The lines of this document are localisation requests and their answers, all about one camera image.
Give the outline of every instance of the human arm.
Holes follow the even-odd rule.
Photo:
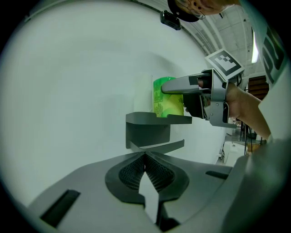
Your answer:
[[[258,107],[261,100],[230,83],[226,102],[229,105],[231,117],[240,119],[260,136],[268,139],[271,132]]]

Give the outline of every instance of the gray plastic surface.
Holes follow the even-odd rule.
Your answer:
[[[272,215],[285,216],[285,218],[280,218],[282,221],[289,220],[290,151],[291,139],[289,138],[268,143],[249,156],[245,175],[225,217],[221,232],[232,233],[236,229],[251,232],[248,227],[266,213],[276,198],[280,199],[276,200],[276,210],[282,210],[282,212],[274,213],[276,210],[269,209],[269,214],[271,212]]]
[[[40,216],[67,189],[80,192],[57,229],[70,233],[160,232],[152,224],[142,205],[123,203],[105,185],[105,174],[114,165],[137,153],[115,157],[78,168],[46,189],[29,206]]]
[[[160,232],[150,221],[142,205],[122,203],[105,185],[106,172],[136,154],[115,157],[75,170],[45,190],[29,206],[29,210],[40,216],[67,189],[73,189],[80,192],[80,196],[57,227],[63,232]],[[169,217],[174,217],[182,223],[171,231],[193,232],[196,228],[197,232],[210,232],[207,231],[207,223],[212,221],[214,216],[217,218],[215,222],[221,224],[239,187],[246,157],[239,159],[231,169],[190,162],[155,152],[153,154],[182,168],[190,176],[189,186],[180,199],[164,203]],[[206,175],[207,171],[231,173],[223,180]]]
[[[224,104],[223,101],[221,101],[221,102],[211,101],[209,122],[213,126],[220,126],[220,127],[235,129],[236,128],[236,124],[229,124],[229,123],[225,123],[225,122],[222,121],[223,113],[224,113],[223,112],[224,111],[223,104]]]
[[[200,88],[197,81],[196,85],[191,85],[189,77],[200,78],[202,76],[205,76],[205,74],[194,74],[167,81],[162,85],[161,90],[163,93],[167,94],[202,94],[205,90],[211,91],[210,89]]]

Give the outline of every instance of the white wall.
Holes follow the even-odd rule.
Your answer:
[[[201,50],[159,14],[129,2],[76,2],[30,20],[0,61],[0,168],[24,205],[83,165],[130,153],[125,115],[135,79],[206,68]],[[202,119],[172,127],[171,154],[214,163],[225,130]]]

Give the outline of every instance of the cable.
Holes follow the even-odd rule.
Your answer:
[[[246,132],[246,124],[245,124],[245,155],[246,155],[246,134],[247,134],[247,132]]]
[[[252,142],[252,134],[251,134],[251,128],[249,127],[250,135],[251,135],[251,153],[253,154],[253,142]]]
[[[240,82],[238,81],[238,75],[236,76],[236,86],[239,86],[241,84],[241,80],[242,80],[242,77],[240,79]]]
[[[240,77],[241,77],[241,74],[240,74]],[[242,81],[242,77],[241,77],[241,80],[240,80],[240,82],[237,84],[238,86],[241,84],[241,81]]]

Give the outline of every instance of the black slot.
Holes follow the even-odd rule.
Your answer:
[[[203,106],[199,94],[183,95],[183,102],[191,116],[203,119]]]
[[[175,26],[175,24],[173,24],[173,23],[170,22],[170,21],[167,21],[167,24],[168,24],[168,25],[171,25],[171,26]]]
[[[198,80],[196,76],[189,76],[189,83],[190,85],[198,85]]]
[[[228,178],[228,174],[215,172],[215,171],[207,171],[205,174],[209,175],[209,176],[212,176],[212,177],[217,177],[217,178],[220,178],[220,179],[224,179],[224,180],[226,180]]]
[[[79,195],[75,190],[67,190],[40,218],[56,228]]]
[[[228,122],[228,105],[226,103],[223,104],[222,122],[224,123]]]
[[[156,225],[161,229],[161,231],[165,232],[179,226],[180,223],[174,218],[169,218],[164,204],[160,203],[158,207]]]

